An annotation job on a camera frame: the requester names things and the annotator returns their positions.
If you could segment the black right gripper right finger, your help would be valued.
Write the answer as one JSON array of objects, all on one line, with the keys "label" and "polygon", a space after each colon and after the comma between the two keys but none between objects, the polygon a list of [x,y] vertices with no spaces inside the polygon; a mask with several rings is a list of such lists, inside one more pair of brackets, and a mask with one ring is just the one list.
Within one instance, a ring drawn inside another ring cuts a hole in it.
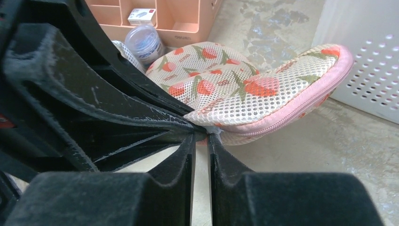
[{"label": "black right gripper right finger", "polygon": [[207,138],[215,226],[381,226],[364,185],[333,172],[255,172]]}]

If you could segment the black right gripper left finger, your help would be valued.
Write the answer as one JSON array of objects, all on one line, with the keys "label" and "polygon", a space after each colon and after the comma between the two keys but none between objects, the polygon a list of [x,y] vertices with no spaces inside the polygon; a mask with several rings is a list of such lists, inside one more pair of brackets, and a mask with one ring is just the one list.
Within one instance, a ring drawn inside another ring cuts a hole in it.
[{"label": "black right gripper left finger", "polygon": [[188,226],[195,136],[146,173],[45,172],[36,176],[7,226]]}]

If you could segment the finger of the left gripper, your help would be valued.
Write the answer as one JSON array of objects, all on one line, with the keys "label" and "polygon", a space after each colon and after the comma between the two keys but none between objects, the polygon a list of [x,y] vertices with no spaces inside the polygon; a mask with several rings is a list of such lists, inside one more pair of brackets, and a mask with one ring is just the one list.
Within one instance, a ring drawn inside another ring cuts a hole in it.
[{"label": "finger of the left gripper", "polygon": [[67,106],[25,81],[21,89],[0,73],[0,170],[26,182],[43,172],[114,172],[203,128],[177,131],[102,121]]},{"label": "finger of the left gripper", "polygon": [[1,1],[0,71],[102,121],[195,129],[189,107],[124,59],[82,0]]}]

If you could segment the strawberry print mesh laundry bag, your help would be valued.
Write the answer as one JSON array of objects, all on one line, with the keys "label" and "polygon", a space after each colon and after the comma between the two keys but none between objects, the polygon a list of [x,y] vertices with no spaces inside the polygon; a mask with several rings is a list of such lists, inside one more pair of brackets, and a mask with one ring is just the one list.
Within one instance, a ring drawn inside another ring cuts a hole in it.
[{"label": "strawberry print mesh laundry bag", "polygon": [[320,106],[352,65],[346,47],[322,44],[261,73],[241,53],[207,41],[167,53],[146,76],[192,109],[186,120],[213,129],[224,145],[243,145]]}]

